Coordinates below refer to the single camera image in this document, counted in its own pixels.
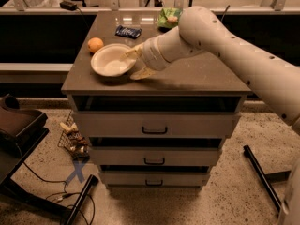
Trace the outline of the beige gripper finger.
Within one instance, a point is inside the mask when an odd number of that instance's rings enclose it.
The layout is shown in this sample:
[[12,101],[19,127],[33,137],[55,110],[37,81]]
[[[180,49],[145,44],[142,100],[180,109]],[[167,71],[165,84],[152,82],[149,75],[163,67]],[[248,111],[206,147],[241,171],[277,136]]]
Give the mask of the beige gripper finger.
[[142,56],[142,52],[143,52],[143,44],[141,43],[129,49],[127,52],[123,53],[120,56],[120,60],[138,59],[139,57]]
[[152,75],[154,75],[156,72],[151,69],[150,67],[142,67],[141,69],[137,69],[134,67],[130,72],[130,79],[131,80],[143,80],[146,79]]

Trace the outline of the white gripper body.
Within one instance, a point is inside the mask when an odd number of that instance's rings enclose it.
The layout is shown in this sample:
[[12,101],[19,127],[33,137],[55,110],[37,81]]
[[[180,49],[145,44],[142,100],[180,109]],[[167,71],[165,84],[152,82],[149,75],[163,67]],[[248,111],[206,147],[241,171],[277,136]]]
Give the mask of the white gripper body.
[[171,64],[161,54],[157,37],[149,38],[142,44],[142,60],[154,71],[162,71]]

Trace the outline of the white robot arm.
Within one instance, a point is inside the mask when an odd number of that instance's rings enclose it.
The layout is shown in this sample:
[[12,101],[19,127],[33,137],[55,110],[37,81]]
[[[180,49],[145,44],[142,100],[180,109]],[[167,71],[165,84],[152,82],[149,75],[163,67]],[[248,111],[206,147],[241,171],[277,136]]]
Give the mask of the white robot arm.
[[139,80],[200,52],[220,59],[291,129],[300,134],[300,67],[232,34],[206,7],[185,9],[169,32],[147,39],[121,58],[142,59]]

